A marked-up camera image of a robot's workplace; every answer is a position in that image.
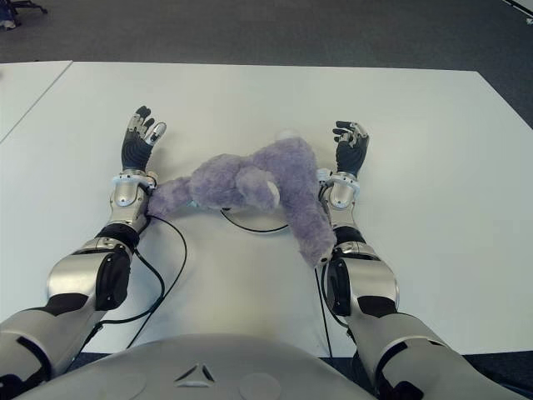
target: black joint cover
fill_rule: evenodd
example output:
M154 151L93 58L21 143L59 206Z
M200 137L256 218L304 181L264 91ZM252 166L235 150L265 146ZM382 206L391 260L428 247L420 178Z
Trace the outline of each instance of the black joint cover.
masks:
M366 315L373 317L385 317L385 315L396 314L396 304L388 297L383 296L361 296L357 298L359 308Z
M97 274L96 309L118 308L126 299L130 277L130 257L126 252L113 252L103 260Z
M120 240L133 251L139 244L139 234L135 229L124 223L112 223L98 233L96 238L112 238Z
M76 311L82 308L88 297L81 293L60 293L48 299L44 307L30 308L30 310L44 311L54 317L58 315Z
M346 242L366 243L361 232L354 227L337 227L333 232L336 236L336 246Z
M327 268L327 306L336 315L346 317L350 309L350 278L342 258L333 258Z

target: electrical wire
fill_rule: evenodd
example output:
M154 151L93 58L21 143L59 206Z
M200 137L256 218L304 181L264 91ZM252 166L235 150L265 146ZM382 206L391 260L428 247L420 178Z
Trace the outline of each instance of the electrical wire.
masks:
M183 242L183 248L184 248L184 252L185 252L185 255L183 257L183 263L182 263L182 266L180 268L180 271L179 273L177 274L176 278L174 279L174 281L172 282L172 285L168 288L168 290L165 292L165 281L163 281L163 278L161 276L161 274L153 267L153 265L151 265L148 260L146 260L143 255L141 255L139 253L139 251L137 249L135 249L133 251L133 253L137 256L137 258L148 268L148 270L150 270L150 272L152 272L155 277L157 278L157 280L159 281L159 284L161 286L161 292L159 294L159 296L157 297L156 301L144 312L141 312L139 313L138 315L134 316L134 317L130 317L130 318L125 318L125 319L104 319L100 322L97 322L94 326L94 328L92 329L92 331L89 333L89 335L87 336L87 338L85 339L85 343L83 344L82 348L80 349L80 351L78 352L78 355L79 353L82 352L83 348L91 341L92 338L94 338L94 336L103 328L104 325L118 325L118 324L123 324L123 323L131 323L133 321L136 321L142 317L145 317L146 315L148 315L148 317L144 320L144 322L142 323L141 327L137 330L135 336L133 337L133 339L131 340L131 342L127 345L126 349L130 348L133 343L137 340L137 338L139 337L139 335L141 334L141 331L143 330L143 328L147 325L148 323L148 320L152 317L152 315L154 314L154 312L159 308L159 306L161 305L161 303L163 303L163 301L165 300L165 298L167 297L168 293L174 288L174 286L176 285L177 283L177 280L179 279L179 277L182 275L183 273L183 269L185 268L185 263L187 262L187 242L185 240L185 238L183 237L183 234L180 232L180 230L175 227L174 225L172 225L171 223L169 223L168 221L162 219L162 218L159 218L159 217L156 217L155 215L147 215L148 218L155 218L165 224L167 224L168 226L170 226L174 231L177 232L177 234L180 236L180 238L182 239L182 242Z
M269 229L269 230L256 230L256 229L250 229L248 227L243 227L242 225L239 225L238 223L236 222L233 222L222 210L220 211L220 213L224 216L225 219L227 219L230 223L232 223L233 225L235 225L236 227L239 227L240 229L243 229L245 231L248 231L248 232L253 232L253 233L271 233L271 232L277 232L277 231L280 231L282 230L283 228L286 228L288 225L284 225L282 227L277 227L276 229ZM326 313L324 312L324 303L322 302L322 296L321 296L321 287L320 287L320 282L318 280L318 272L316 271L316 268L315 268L315 279L316 279L316 290L318 291L318 299L320 300L320 307L321 307L321 310L322 310L322 321L324 322L324 331L326 332L326 340L327 340L327 349L328 349L328 352L330 354L330 358L333 358L333 353L331 351L331 340L330 340L330 333L329 333L329 330L327 328L327 322L326 322Z
M165 298L167 298L168 296L168 293L171 292L171 290L174 288L174 286L176 286L176 283L177 283L177 280L180 278L180 276L182 275L183 273L183 270L185 269L185 264L187 263L187 241L185 240L185 237L183 236L182 232L177 228L175 227L174 225L172 225L171 223L169 223L167 220L163 219L163 218L159 218L159 217L156 217L155 215L147 215L148 218L154 218L158 221L161 221L162 223L165 223L166 225L168 225L170 228L172 228L179 236L180 238L182 239L182 242L183 242L183 249L184 249L184 256L183 256L183 262L182 262L182 266L180 268L180 271L177 273L177 276L176 278L174 279L174 281L172 282L172 284L170 285L170 287L168 288L167 292L165 292L163 295L162 295L162 298L161 298L161 301L158 303L158 304L155 304L155 307L153 308L153 310L151 310L149 313L148 313L148 317L144 320L144 322L142 323L141 327L137 330L137 333L135 333L135 336L133 337L133 339L130 341L130 343L127 345L126 349L130 348L134 342L137 340L137 338L139 337L139 335L141 334L143 328L147 325L148 321L150 320L150 318L152 317L152 315L154 314L154 312L159 308L159 306L161 305L161 303L165 300Z
M148 310L141 312L134 317L125 318L125 319L103 319L102 321L97 322L92 328L92 331L89 333L89 335L85 339L85 343L83 344L83 347L80 349L80 352L87 345L87 343L89 343L91 339L94 338L94 336L103 328L104 325L118 325L122 323L131 323L133 321L138 320L139 318L144 317L145 315L148 315L149 313L152 313L153 311L157 309L157 307L159 307L159 304L161 304L163 296L165 294L165 282L163 281L161 274L139 253L137 249L135 249L133 253L155 275L155 277L159 281L159 284L161 286L161 292L159 296L157 297L156 301L148 308Z
M242 225L239 225L238 223L232 221L225 213L223 210L220 211L220 214L222 214L224 216L225 219L227 219L230 223L232 223L233 225L235 225L236 227L239 227L240 229L244 229L245 231L248 231L248 232L253 232L253 233L273 233L273 232L278 232L278 231L281 231L282 229L285 229L286 227L288 227L289 225L288 224L285 224L283 225L282 227L276 227L274 229L267 229L267 230L261 230L261 229L251 229L250 227L243 227Z
M326 340L327 340L327 349L330 352L330 358L333 358L333 353L331 352L331 341L330 341L330 333L327 329L327 322L326 322L326 313L324 312L324 303L322 302L322 296L320 295L320 282L318 282L318 272L315 268L315 279L316 279L316 290L318 291L318 299L320 300L320 308L322 310L322 321L324 322L324 330L326 331Z

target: robotic hand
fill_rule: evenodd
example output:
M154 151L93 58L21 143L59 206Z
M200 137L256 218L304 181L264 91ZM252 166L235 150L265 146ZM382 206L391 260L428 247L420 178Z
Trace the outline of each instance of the robotic hand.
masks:
M157 185L146 173L164 122L145 121L140 107L127 126L122 172L113 179L111 217L98 235L59 261L47 281L48 302L0 324L0 398L13 398L63 373L95 324L127 296L132 254L142 230L148 198Z
M398 312L392 270L377 256L353 220L357 174L368 134L354 122L337 122L337 173L321 191L336 234L327 276L327 306L346 319L366 374L384 399L523 398L479 374L422 321Z

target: black cable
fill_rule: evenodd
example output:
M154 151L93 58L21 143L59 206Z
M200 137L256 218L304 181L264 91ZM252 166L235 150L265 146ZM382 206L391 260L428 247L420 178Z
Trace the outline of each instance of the black cable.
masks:
M144 320L144 322L142 323L141 327L137 330L137 333L135 334L135 336L133 337L133 339L131 340L131 342L127 345L126 349L130 348L134 342L137 340L137 338L139 337L139 335L141 334L141 331L143 330L143 328L147 325L148 321L150 320L150 318L152 317L152 315L154 314L154 312L159 308L159 306L161 305L161 303L165 300L165 298L167 298L168 296L168 293L170 293L170 291L174 288L174 286L176 285L177 283L177 280L180 278L180 276L182 275L183 273L183 269L185 268L185 264L187 262L187 242L185 240L185 238L183 237L183 234L180 232L180 230L175 227L174 225L172 225L171 223L169 223L168 221L162 219L162 218L159 218L159 217L156 217L155 215L147 215L148 218L155 218L159 221L161 221L162 223L165 223L166 225L168 225L170 228L172 228L174 231L177 232L178 235L180 235L180 238L182 239L182 242L183 242L183 248L184 248L184 251L185 251L185 255L183 257L183 263L182 263L182 267L180 268L180 271L179 273L177 274L176 278L174 279L174 281L172 282L172 284L170 285L170 287L168 288L167 292L165 294L162 295L162 298L161 298L161 301L155 305L155 307L153 308L153 310L151 310L149 313L148 313L148 317L147 319Z
M286 227L288 227L289 225L288 224L285 224L283 225L282 227L276 227L274 229L267 229L266 231L262 231L260 229L251 229L250 227L243 227L242 225L239 225L238 223L232 221L225 213L223 210L220 210L220 214L222 214L224 216L225 219L227 219L230 223L232 223L233 225L235 225L236 227L239 227L240 229L244 229L245 231L248 231L248 232L253 232L253 233L272 233L272 232L277 232L277 231L281 231L282 229L285 229Z
M322 283L322 286L321 286L321 292L322 292L322 296L324 297L324 302L326 302L326 307L327 309L330 311L331 313L331 316L333 317L333 319L335 319L335 321L341 325L342 327L346 328L346 329L350 329L350 327L345 324L343 321L341 321L339 319L339 317L330 309L330 306L327 304L327 296L326 296L326 289L325 289L325 285L324 285L324 277L326 276L326 265L322 268L322 275L321 275L321 283Z
M324 330L326 331L327 349L330 352L330 358L333 358L333 353L331 352L330 333L327 329L326 313L324 312L324 303L322 302L322 296L320 294L320 283L318 282L318 272L316 271L316 268L315 268L315 279L316 279L316 290L318 291L318 299L320 300L320 308L322 310L322 321L324 321Z
M133 250L133 253L137 256L139 260L156 276L157 280L159 281L159 284L161 285L161 292L159 296L157 297L156 301L148 308L148 310L141 312L140 314L130 317L130 318L124 318L124 319L103 319L102 321L97 322L94 325L94 328L89 333L89 336L85 339L85 343L83 344L83 347L80 349L80 352L83 350L83 348L91 341L92 338L103 328L104 325L118 325L122 323L131 323L133 321L138 320L139 318L144 317L145 315L148 315L149 313L153 313L159 307L159 304L163 301L164 294L165 294L165 282L163 281L163 278L161 274L139 253L137 249Z

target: robot finger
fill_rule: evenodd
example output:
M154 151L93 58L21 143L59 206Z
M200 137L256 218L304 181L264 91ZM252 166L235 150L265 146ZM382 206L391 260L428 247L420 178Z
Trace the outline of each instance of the robot finger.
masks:
M155 127L150 128L146 136L144 137L144 142L150 146L154 146L159 139L165 134L167 130L167 125L164 122L158 123Z
M148 128L153 125L153 123L155 122L156 120L153 119L153 118L150 118L149 120L147 120L144 125L142 125L140 128L139 128L139 135L141 136L141 138L144 138L144 135L145 133L147 132Z
M356 123L355 122L337 121L337 122L335 122L335 125L336 125L337 128L350 129L351 131L354 131L354 129L356 128Z

